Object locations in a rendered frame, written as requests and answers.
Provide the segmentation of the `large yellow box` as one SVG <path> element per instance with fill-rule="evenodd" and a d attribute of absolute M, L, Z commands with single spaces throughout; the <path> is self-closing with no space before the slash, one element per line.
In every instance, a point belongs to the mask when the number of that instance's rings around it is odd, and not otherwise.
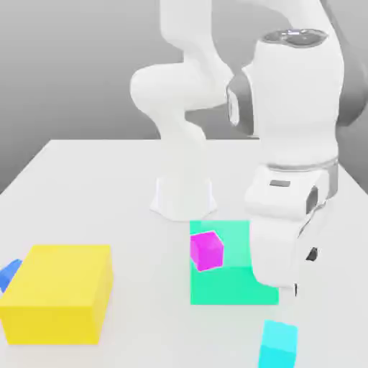
<path fill-rule="evenodd" d="M 109 245 L 34 245 L 0 297 L 10 345 L 94 345 L 113 286 Z"/>

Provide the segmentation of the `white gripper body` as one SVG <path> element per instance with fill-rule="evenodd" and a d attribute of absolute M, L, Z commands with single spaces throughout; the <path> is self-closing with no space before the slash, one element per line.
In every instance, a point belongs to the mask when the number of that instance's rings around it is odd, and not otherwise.
<path fill-rule="evenodd" d="M 321 211 L 303 220 L 255 216 L 250 221 L 249 245 L 257 281 L 274 288 L 293 289 L 305 261 L 316 261 Z"/>

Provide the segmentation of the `small cyan cube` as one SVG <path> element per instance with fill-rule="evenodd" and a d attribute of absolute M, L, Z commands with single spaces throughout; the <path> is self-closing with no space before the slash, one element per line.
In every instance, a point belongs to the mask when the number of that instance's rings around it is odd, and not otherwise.
<path fill-rule="evenodd" d="M 297 326 L 266 320 L 257 368 L 294 368 L 297 350 Z"/>

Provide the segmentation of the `small magenta cube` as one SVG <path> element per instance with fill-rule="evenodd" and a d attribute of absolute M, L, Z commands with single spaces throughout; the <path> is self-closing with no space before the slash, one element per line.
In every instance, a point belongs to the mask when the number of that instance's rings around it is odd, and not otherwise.
<path fill-rule="evenodd" d="M 222 267 L 224 244 L 215 231 L 190 236 L 190 258 L 199 272 Z"/>

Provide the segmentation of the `small blue cube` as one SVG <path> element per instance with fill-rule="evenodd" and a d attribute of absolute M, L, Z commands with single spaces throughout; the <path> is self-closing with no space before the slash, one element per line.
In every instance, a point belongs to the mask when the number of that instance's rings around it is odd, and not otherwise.
<path fill-rule="evenodd" d="M 21 264 L 21 259 L 15 259 L 0 270 L 0 291 L 2 293 L 8 288 L 9 283 L 12 281 Z"/>

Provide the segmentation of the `large green box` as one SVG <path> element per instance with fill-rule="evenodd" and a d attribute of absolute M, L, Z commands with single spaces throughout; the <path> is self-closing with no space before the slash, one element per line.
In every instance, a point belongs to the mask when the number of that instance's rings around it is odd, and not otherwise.
<path fill-rule="evenodd" d="M 222 267 L 199 272 L 190 258 L 192 305 L 277 305 L 277 288 L 257 282 L 252 270 L 249 222 L 191 221 L 189 234 L 215 231 L 224 244 Z"/>

